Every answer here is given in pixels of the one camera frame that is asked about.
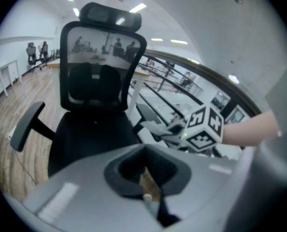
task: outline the ceiling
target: ceiling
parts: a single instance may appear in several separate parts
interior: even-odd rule
[[[143,2],[139,33],[148,48],[192,58],[227,77],[265,111],[265,95],[287,68],[287,29],[267,0],[45,0],[64,22],[94,1],[122,10]],[[162,38],[163,42],[152,42]],[[174,44],[170,39],[187,41]]]

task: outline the desk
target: desk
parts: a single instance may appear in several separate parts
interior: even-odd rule
[[[20,83],[22,83],[21,75],[19,74],[19,69],[18,69],[17,60],[14,60],[14,61],[12,61],[12,62],[9,62],[8,64],[5,64],[5,65],[3,65],[2,67],[0,67],[0,83],[2,84],[4,93],[5,93],[6,96],[8,96],[8,93],[7,93],[7,91],[6,91],[6,86],[5,86],[4,83],[3,83],[3,78],[2,78],[2,73],[1,73],[1,71],[2,71],[4,68],[7,68],[7,70],[8,70],[8,79],[9,79],[9,82],[10,82],[10,84],[11,84],[11,86],[12,86],[12,85],[13,85],[13,82],[12,82],[12,79],[11,79],[11,77],[10,77],[10,71],[9,71],[9,65],[12,64],[12,63],[16,63],[16,69],[17,69],[18,78],[19,78]]]
[[[56,59],[54,61],[51,61],[50,63],[47,64],[47,67],[51,69],[51,75],[52,75],[52,81],[53,81],[53,86],[56,90],[57,97],[60,100],[60,59]],[[130,115],[132,114],[132,111],[136,105],[136,100],[139,96],[140,89],[142,88],[144,81],[146,78],[149,77],[149,74],[145,71],[143,71],[140,68],[136,68],[133,79],[136,79],[136,86],[134,89],[134,92],[132,94],[132,99],[130,100],[129,108],[127,110],[127,115],[130,118]]]

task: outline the white desk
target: white desk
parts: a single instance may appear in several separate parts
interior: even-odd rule
[[[87,58],[86,53],[81,53],[81,54],[82,54],[82,57]],[[110,65],[110,63],[108,63],[108,62],[113,61],[114,59],[112,59],[112,57],[110,55],[105,55],[105,56],[106,57],[109,56],[109,58],[106,59],[106,64]],[[93,59],[93,63],[97,63],[98,61],[100,61],[100,64],[104,64],[103,63],[104,61],[102,61],[102,60]],[[53,86],[56,90],[57,97],[60,100],[60,79],[59,79],[59,77],[60,77],[60,59],[56,59],[56,60],[48,63],[47,67],[51,69]],[[140,89],[142,88],[145,79],[148,77],[149,77],[149,74],[147,72],[143,71],[140,68],[135,69],[133,79],[136,79],[137,82],[136,82],[136,86],[135,86],[135,89],[134,89],[134,92],[132,95],[132,99],[130,100],[130,103],[129,103],[129,108],[127,110],[127,115],[129,118],[130,118],[130,115],[132,114],[132,111],[133,111],[135,105],[136,105],[136,100],[139,96]]]
[[[11,79],[11,77],[10,77],[10,71],[9,71],[9,65],[11,65],[12,63],[16,63],[16,69],[17,69],[18,78],[19,78],[20,83],[22,83],[21,75],[19,74],[19,69],[18,69],[17,60],[14,60],[14,61],[12,61],[12,62],[10,62],[10,63],[8,63],[8,64],[5,64],[5,65],[3,65],[2,67],[0,67],[0,83],[2,84],[4,93],[5,93],[6,96],[8,96],[8,93],[7,93],[7,91],[6,91],[6,86],[5,86],[4,83],[3,83],[3,78],[2,78],[2,73],[1,73],[1,71],[2,71],[4,68],[7,68],[9,82],[10,82],[11,85],[13,85],[12,79]]]

